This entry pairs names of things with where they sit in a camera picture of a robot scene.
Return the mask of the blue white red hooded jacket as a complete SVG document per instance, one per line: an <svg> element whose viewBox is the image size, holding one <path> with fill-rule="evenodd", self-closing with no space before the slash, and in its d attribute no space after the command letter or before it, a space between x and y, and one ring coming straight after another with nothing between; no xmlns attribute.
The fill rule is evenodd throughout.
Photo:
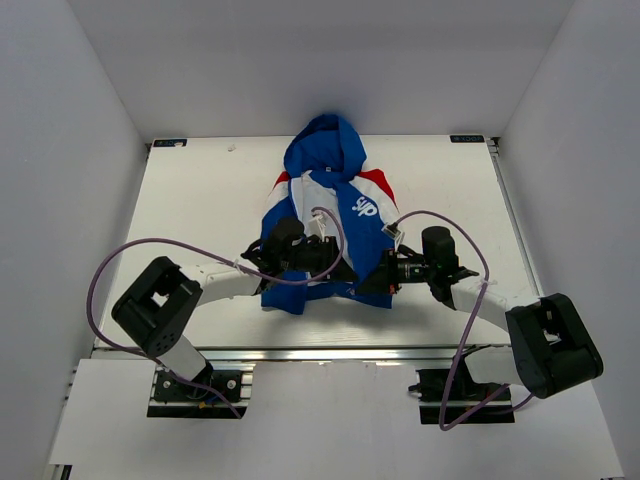
<svg viewBox="0 0 640 480"><path fill-rule="evenodd" d="M394 241L383 227L399 218L394 193L380 169L368 167L361 139L336 114L312 119L285 151L283 171L267 197L260 237L295 216L305 226L312 209L333 212L345 234L343 259L364 280Z"/></svg>

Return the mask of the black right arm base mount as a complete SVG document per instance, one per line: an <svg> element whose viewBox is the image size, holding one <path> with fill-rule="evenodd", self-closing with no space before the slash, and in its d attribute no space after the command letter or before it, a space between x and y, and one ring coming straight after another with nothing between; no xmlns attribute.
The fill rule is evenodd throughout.
<svg viewBox="0 0 640 480"><path fill-rule="evenodd" d="M441 400L448 373L448 369L417 370L417 382L407 388L408 393L418 400L422 425L439 425ZM472 410L482 400L498 391L499 387L500 385L495 383L475 383L468 373L458 371L451 386L444 423L449 424ZM511 407L511 393L507 390L471 415L464 424L512 424L515 422L515 415L509 412Z"/></svg>

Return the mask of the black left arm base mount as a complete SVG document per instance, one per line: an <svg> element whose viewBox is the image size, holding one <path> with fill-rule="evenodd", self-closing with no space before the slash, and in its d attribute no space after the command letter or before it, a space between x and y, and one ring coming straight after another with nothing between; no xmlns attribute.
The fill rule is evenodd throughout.
<svg viewBox="0 0 640 480"><path fill-rule="evenodd" d="M213 392L180 383L164 368L157 367L150 390L147 417L239 420L246 413L251 398L253 367L254 364L213 364L208 385L222 393L236 413Z"/></svg>

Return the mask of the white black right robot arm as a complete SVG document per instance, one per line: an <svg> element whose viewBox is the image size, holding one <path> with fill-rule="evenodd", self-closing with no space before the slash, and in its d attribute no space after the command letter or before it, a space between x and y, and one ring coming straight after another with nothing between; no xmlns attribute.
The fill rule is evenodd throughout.
<svg viewBox="0 0 640 480"><path fill-rule="evenodd" d="M452 310L475 313L509 335L507 346L463 354L451 374L453 390L472 399L488 384L512 384L545 399L589 382L604 372L603 359L574 303L560 293L509 296L459 263L450 231L424 229L422 251L401 245L385 251L357 288L360 295L395 294L406 283L425 283Z"/></svg>

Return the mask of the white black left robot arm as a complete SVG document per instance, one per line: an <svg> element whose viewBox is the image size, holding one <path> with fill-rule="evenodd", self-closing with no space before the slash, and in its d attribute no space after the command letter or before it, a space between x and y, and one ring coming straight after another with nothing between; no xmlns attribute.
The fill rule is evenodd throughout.
<svg viewBox="0 0 640 480"><path fill-rule="evenodd" d="M177 375L188 398L205 396L213 368L184 336L200 305L236 296L259 295L276 284L294 286L289 272L305 280L355 283L358 276L343 258L344 238L307 235L295 217L285 217L264 240L241 255L257 267L248 274L231 264L181 267L166 256L154 259L116 301L112 318L148 358Z"/></svg>

